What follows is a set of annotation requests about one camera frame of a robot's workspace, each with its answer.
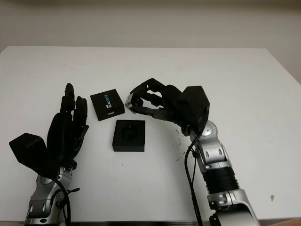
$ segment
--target robotic hand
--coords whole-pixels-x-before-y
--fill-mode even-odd
[[[17,160],[38,173],[37,188],[29,201],[25,225],[59,225],[62,210],[66,225],[71,224],[68,194],[79,188],[66,189],[72,180],[72,170],[77,167],[74,157],[79,153],[89,128],[86,120],[87,101],[77,97],[75,102],[73,86],[68,83],[61,110],[49,128],[47,147],[41,137],[28,133],[9,143]]]
[[[148,93],[149,90],[161,93],[162,97]],[[144,107],[142,99],[162,108]],[[133,113],[171,121],[181,127],[185,136],[190,136],[192,143],[185,155],[185,170],[199,226],[203,224],[193,188],[194,176],[191,180],[187,167],[190,151],[198,161],[206,182],[209,207],[215,210],[209,219],[210,225],[260,226],[245,191],[239,188],[235,179],[225,147],[217,137],[217,127],[208,121],[210,103],[201,86],[187,87],[181,92],[172,85],[165,86],[151,78],[132,90],[125,106]]]

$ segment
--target white wall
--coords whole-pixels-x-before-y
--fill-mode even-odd
[[[298,0],[0,0],[8,45],[266,48],[301,82]]]

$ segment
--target black cable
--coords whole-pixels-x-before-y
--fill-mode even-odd
[[[62,183],[56,179],[56,178],[53,178],[52,179],[54,182],[56,182],[57,185],[59,185],[60,189],[62,190],[63,194],[64,194],[64,199],[63,199],[63,203],[62,206],[63,206],[63,213],[65,212],[65,204],[67,206],[67,216],[66,214],[64,213],[64,218],[65,218],[65,224],[66,226],[71,226],[71,207],[70,207],[70,200],[69,200],[69,196],[68,196],[68,193],[66,191],[66,189],[64,188],[64,186],[62,185]]]
[[[197,166],[197,159],[194,158],[194,167],[193,167],[192,184],[193,184],[193,181],[194,181],[194,175],[195,175],[195,173],[196,173],[196,166]]]
[[[201,135],[202,135],[202,134],[200,133],[200,134],[192,141],[192,143],[190,144],[190,146],[189,146],[188,149],[187,149],[187,152],[186,152],[186,154],[185,154],[185,159],[184,159],[185,171],[186,171],[187,179],[188,179],[189,186],[190,186],[190,190],[191,190],[191,197],[192,197],[192,202],[193,202],[194,211],[195,211],[195,214],[196,214],[196,217],[197,217],[197,221],[198,221],[198,226],[203,226],[203,223],[202,223],[202,217],[201,217],[201,214],[200,214],[199,208],[198,208],[198,201],[197,201],[197,198],[196,198],[194,189],[193,189],[193,183],[192,183],[191,178],[190,178],[190,175],[189,175],[188,165],[187,165],[187,159],[188,159],[189,152],[192,150],[192,147],[195,145],[195,143],[197,142],[197,140],[200,138]]]

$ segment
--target black box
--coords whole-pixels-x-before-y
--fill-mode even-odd
[[[90,97],[99,121],[125,112],[123,102],[115,89],[94,94]]]
[[[115,152],[144,152],[145,121],[117,120],[113,138]]]

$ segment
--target black joint housing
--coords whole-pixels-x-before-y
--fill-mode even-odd
[[[212,169],[203,173],[209,194],[239,189],[231,167]]]

